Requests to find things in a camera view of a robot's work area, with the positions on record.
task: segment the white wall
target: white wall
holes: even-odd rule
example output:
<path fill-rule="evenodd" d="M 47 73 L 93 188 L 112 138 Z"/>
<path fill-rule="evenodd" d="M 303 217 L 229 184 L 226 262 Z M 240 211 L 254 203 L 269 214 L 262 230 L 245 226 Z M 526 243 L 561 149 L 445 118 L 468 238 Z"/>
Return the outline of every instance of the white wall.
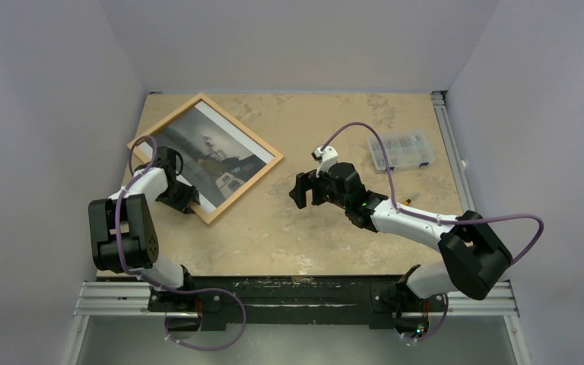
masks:
<path fill-rule="evenodd" d="M 143 100 L 97 1 L 0 1 L 0 363 L 59 363 Z"/>
<path fill-rule="evenodd" d="M 498 0 L 102 0 L 149 90 L 446 90 Z"/>
<path fill-rule="evenodd" d="M 534 363 L 584 363 L 584 0 L 502 0 L 447 103 L 477 208 L 547 222 L 513 270 Z"/>

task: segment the wooden picture frame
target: wooden picture frame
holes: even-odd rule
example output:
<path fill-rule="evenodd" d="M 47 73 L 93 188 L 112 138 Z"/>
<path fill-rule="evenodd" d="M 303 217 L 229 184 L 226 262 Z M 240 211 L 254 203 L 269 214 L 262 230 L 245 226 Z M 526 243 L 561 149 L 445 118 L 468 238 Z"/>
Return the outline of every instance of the wooden picture frame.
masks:
<path fill-rule="evenodd" d="M 194 204 L 192 209 L 206 224 L 283 159 L 281 152 L 204 94 L 140 133 L 129 148 L 143 135 L 152 135 L 158 147 L 174 148 L 183 155 L 182 174 L 177 179 L 198 189 L 200 205 Z M 151 152 L 147 142 L 134 149 L 145 163 Z"/>

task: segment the clear plastic organizer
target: clear plastic organizer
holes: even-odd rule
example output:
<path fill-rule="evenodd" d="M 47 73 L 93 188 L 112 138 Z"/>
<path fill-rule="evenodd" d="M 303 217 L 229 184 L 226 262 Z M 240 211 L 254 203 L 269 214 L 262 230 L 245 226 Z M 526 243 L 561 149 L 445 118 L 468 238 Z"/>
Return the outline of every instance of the clear plastic organizer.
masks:
<path fill-rule="evenodd" d="M 391 171 L 426 167 L 435 161 L 433 147 L 423 130 L 380 133 L 379 136 L 389 155 Z M 375 168 L 386 171 L 382 149 L 374 135 L 368 138 L 368 147 L 373 155 Z"/>

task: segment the table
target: table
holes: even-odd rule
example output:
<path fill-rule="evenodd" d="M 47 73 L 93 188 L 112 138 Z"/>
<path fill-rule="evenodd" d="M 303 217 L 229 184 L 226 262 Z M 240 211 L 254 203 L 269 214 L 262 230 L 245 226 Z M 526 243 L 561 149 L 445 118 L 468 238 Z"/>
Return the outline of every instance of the table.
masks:
<path fill-rule="evenodd" d="M 148 95 L 137 133 L 142 133 L 193 94 Z M 324 204 L 298 210 L 287 196 L 294 176 L 316 168 L 310 153 L 347 122 L 371 124 L 378 132 L 423 129 L 435 150 L 428 167 L 393 173 L 396 198 L 419 196 L 411 206 L 461 214 L 458 192 L 440 127 L 427 94 L 208 94 L 284 159 L 211 226 L 155 203 L 151 216 L 160 254 L 194 275 L 401 274 L 440 254 L 399 236 L 353 226 L 338 208 Z M 354 126 L 331 145 L 351 162 L 368 189 L 389 194 L 367 145 L 370 133 Z M 133 158 L 135 166 L 140 164 Z M 124 183 L 129 180 L 129 172 Z M 107 271 L 100 272 L 107 276 Z"/>

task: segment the cable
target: cable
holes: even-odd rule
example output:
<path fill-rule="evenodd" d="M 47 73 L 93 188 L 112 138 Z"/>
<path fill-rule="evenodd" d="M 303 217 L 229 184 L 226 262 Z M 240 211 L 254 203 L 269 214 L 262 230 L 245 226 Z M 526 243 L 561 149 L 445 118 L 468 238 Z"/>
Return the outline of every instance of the cable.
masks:
<path fill-rule="evenodd" d="M 140 138 L 138 138 L 137 140 L 135 140 L 135 142 L 133 143 L 133 145 L 131 146 L 131 153 L 130 156 L 133 155 L 133 150 L 140 145 L 140 143 L 143 143 L 144 141 L 150 141 L 151 142 L 151 147 L 153 148 L 153 154 L 151 155 L 151 160 L 149 161 L 149 163 L 147 164 L 147 166 L 137 175 L 133 176 L 131 178 L 131 180 L 126 184 L 126 186 L 124 186 L 122 188 L 122 191 L 120 192 L 118 198 L 117 198 L 117 202 L 115 203 L 115 237 L 117 240 L 117 252 L 119 254 L 119 262 L 122 266 L 122 270 L 128 274 L 128 275 L 132 275 L 132 276 L 136 276 L 139 277 L 141 280 L 146 281 L 147 283 L 149 283 L 150 285 L 153 285 L 154 287 L 157 287 L 159 289 L 163 289 L 166 291 L 169 291 L 170 293 L 174 293 L 174 294 L 181 294 L 181 295 L 191 295 L 191 294 L 200 294 L 200 293 L 207 293 L 210 291 L 213 292 L 218 292 L 218 293 L 223 293 L 226 294 L 230 297 L 232 297 L 237 303 L 238 306 L 240 307 L 241 312 L 243 313 L 243 324 L 240 326 L 240 330 L 238 331 L 238 333 L 236 334 L 236 336 L 234 336 L 234 338 L 232 338 L 231 340 L 229 340 L 227 343 L 222 344 L 220 346 L 214 346 L 214 347 L 202 347 L 202 346 L 197 346 L 195 344 L 188 344 L 186 342 L 180 341 L 178 339 L 175 339 L 170 333 L 169 333 L 169 329 L 165 326 L 165 331 L 167 332 L 167 338 L 170 339 L 172 342 L 174 342 L 175 344 L 179 344 L 181 346 L 184 346 L 186 348 L 192 348 L 194 350 L 199 350 L 199 351 L 218 351 L 218 350 L 223 350 L 225 348 L 228 348 L 229 346 L 231 346 L 232 344 L 235 344 L 236 341 L 238 341 L 240 339 L 240 337 L 243 335 L 243 333 L 245 332 L 245 327 L 247 326 L 247 312 L 245 311 L 245 306 L 243 305 L 243 302 L 240 301 L 240 299 L 236 296 L 236 294 L 229 292 L 228 290 L 225 289 L 220 289 L 220 288 L 215 288 L 215 287 L 210 287 L 210 288 L 205 288 L 205 289 L 197 289 L 197 290 L 178 290 L 175 287 L 167 287 L 164 286 L 160 283 L 157 283 L 156 281 L 152 281 L 150 278 L 145 278 L 142 274 L 138 274 L 138 273 L 134 273 L 132 272 L 129 267 L 126 264 L 126 257 L 124 256 L 124 249 L 122 247 L 122 231 L 120 230 L 120 216 L 121 216 L 121 212 L 122 212 L 122 200 L 124 199 L 124 197 L 126 196 L 126 193 L 129 191 L 129 189 L 131 188 L 131 186 L 133 184 L 135 184 L 135 182 L 137 182 L 140 178 L 143 177 L 143 175 L 149 171 L 149 169 L 153 166 L 153 163 L 155 161 L 155 156 L 156 156 L 156 151 L 157 151 L 157 142 L 155 141 L 155 138 L 153 138 L 150 135 L 144 135 Z M 129 156 L 129 169 L 131 169 L 131 157 Z"/>
<path fill-rule="evenodd" d="M 178 170 L 178 172 L 176 173 L 176 176 L 182 175 L 183 169 L 185 168 L 185 160 L 183 159 L 183 156 L 180 154 L 180 152 L 178 152 L 176 150 L 173 150 L 173 152 L 176 154 L 176 157 L 178 157 L 180 159 L 180 170 Z"/>
<path fill-rule="evenodd" d="M 429 328 L 429 331 L 425 335 L 423 335 L 422 337 L 418 338 L 417 341 L 424 341 L 427 338 L 431 337 L 433 334 L 435 334 L 435 332 L 438 329 L 440 329 L 440 326 L 444 323 L 444 319 L 446 318 L 446 314 L 449 312 L 449 296 L 446 295 L 446 293 L 443 293 L 442 298 L 444 300 L 444 310 L 442 311 L 442 316 L 440 317 L 440 320 L 437 321 L 437 323 L 433 327 L 433 329 Z"/>
<path fill-rule="evenodd" d="M 328 141 L 326 141 L 325 144 L 321 147 L 321 151 L 323 151 L 326 147 L 328 147 L 330 142 L 332 142 L 332 140 L 335 139 L 335 137 L 337 137 L 337 135 L 339 135 L 339 133 L 343 132 L 344 129 L 351 127 L 353 125 L 361 125 L 362 127 L 367 128 L 368 130 L 370 130 L 373 133 L 373 135 L 377 139 L 377 142 L 379 142 L 379 146 L 382 148 L 382 155 L 384 156 L 384 163 L 386 164 L 386 174 L 389 177 L 389 185 L 391 188 L 391 204 L 397 212 L 402 212 L 406 215 L 410 215 L 410 216 L 415 217 L 415 218 L 424 219 L 426 221 L 430 221 L 430 222 L 434 222 L 434 223 L 438 223 L 438 224 L 452 224 L 452 225 L 456 225 L 456 226 L 468 226 L 468 225 L 473 225 L 473 224 L 489 224 L 489 223 L 494 223 L 494 222 L 513 221 L 515 219 L 532 219 L 532 220 L 536 221 L 538 223 L 538 229 L 536 230 L 536 233 L 532 237 L 532 240 L 529 241 L 527 246 L 525 246 L 525 248 L 522 249 L 522 251 L 518 255 L 516 255 L 516 257 L 512 260 L 512 263 L 510 266 L 514 266 L 518 261 L 520 261 L 520 259 L 522 259 L 523 256 L 525 256 L 527 254 L 527 252 L 529 252 L 529 250 L 532 249 L 532 247 L 536 244 L 538 239 L 543 234 L 543 230 L 545 229 L 545 223 L 538 215 L 530 214 L 530 213 L 510 214 L 510 215 L 503 215 L 503 216 L 499 216 L 499 217 L 483 218 L 483 219 L 471 219 L 468 221 L 438 221 L 434 217 L 429 217 L 427 215 L 416 213 L 414 211 L 405 210 L 404 208 L 401 207 L 401 205 L 398 205 L 397 201 L 395 200 L 395 185 L 393 184 L 392 173 L 391 173 L 391 170 L 389 169 L 389 166 L 390 166 L 389 156 L 386 153 L 386 147 L 384 146 L 381 137 L 379 136 L 379 134 L 377 134 L 377 132 L 375 131 L 375 129 L 373 129 L 373 127 L 371 127 L 370 125 L 367 125 L 366 123 L 362 123 L 362 122 L 347 123 L 344 126 L 342 126 L 340 129 L 338 129 L 333 135 L 331 135 L 330 138 L 328 138 Z"/>

